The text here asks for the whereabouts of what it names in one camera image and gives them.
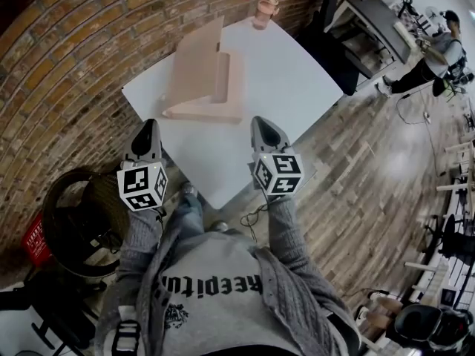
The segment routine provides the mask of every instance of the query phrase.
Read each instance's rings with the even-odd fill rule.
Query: red basket
[[[46,245],[43,234],[41,212],[36,215],[35,220],[23,235],[22,247],[36,267],[41,266],[51,257],[51,251]]]

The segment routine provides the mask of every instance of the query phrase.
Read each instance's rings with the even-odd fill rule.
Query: backpack
[[[458,39],[454,39],[452,42],[458,42],[462,44],[460,40]],[[457,62],[455,62],[453,65],[448,67],[448,73],[446,77],[451,80],[458,79],[463,74],[463,70],[465,69],[466,64],[467,64],[467,52],[462,47],[462,55],[460,56]]]

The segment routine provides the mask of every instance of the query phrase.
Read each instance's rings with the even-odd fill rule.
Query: gray t-shirt
[[[289,332],[263,304],[255,243],[209,232],[178,244],[161,283],[172,292],[162,355],[199,356],[237,346],[267,345],[301,355]]]
[[[462,57],[462,44],[455,40],[450,33],[443,33],[433,40],[432,48],[444,55],[448,65],[441,65],[429,53],[425,57],[425,63],[434,74],[442,78],[447,73],[449,66],[456,63]]]

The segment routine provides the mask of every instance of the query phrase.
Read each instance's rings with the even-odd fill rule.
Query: gray cardigan
[[[256,251],[264,304],[288,329],[303,355],[353,356],[345,338],[356,339],[353,345],[359,346],[358,329],[348,308],[309,258],[293,201],[276,200],[269,205],[268,212],[270,249]],[[96,328],[96,355],[103,355],[106,335],[121,321],[119,306],[136,307],[145,354],[159,356],[161,353],[170,293],[160,292],[163,311],[152,317],[151,285],[157,274],[161,280],[160,273],[169,258],[166,256],[180,228],[167,228],[162,235],[155,217],[156,213],[151,210],[130,213],[131,228],[122,246],[116,282],[106,293]],[[159,331],[149,333],[151,320],[159,321],[154,326]]]

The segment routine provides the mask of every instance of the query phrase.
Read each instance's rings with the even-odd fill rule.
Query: shoe
[[[383,76],[383,83],[388,86],[388,87],[391,87],[394,83],[393,80],[389,79],[387,76]]]
[[[379,291],[373,291],[368,294],[370,300],[377,300],[379,297],[387,297],[386,294],[380,293]]]
[[[195,197],[198,196],[198,190],[191,184],[191,182],[183,183],[181,185],[180,193],[182,196],[187,194],[194,195]]]
[[[376,83],[376,88],[387,98],[390,98],[391,95],[393,95],[393,93],[391,92],[391,87],[386,86],[384,83]]]
[[[356,312],[355,323],[356,326],[359,327],[363,322],[366,320],[366,316],[370,312],[367,307],[359,306],[358,311]]]
[[[229,225],[227,222],[222,220],[216,220],[211,226],[209,230],[212,232],[226,232],[229,229]]]

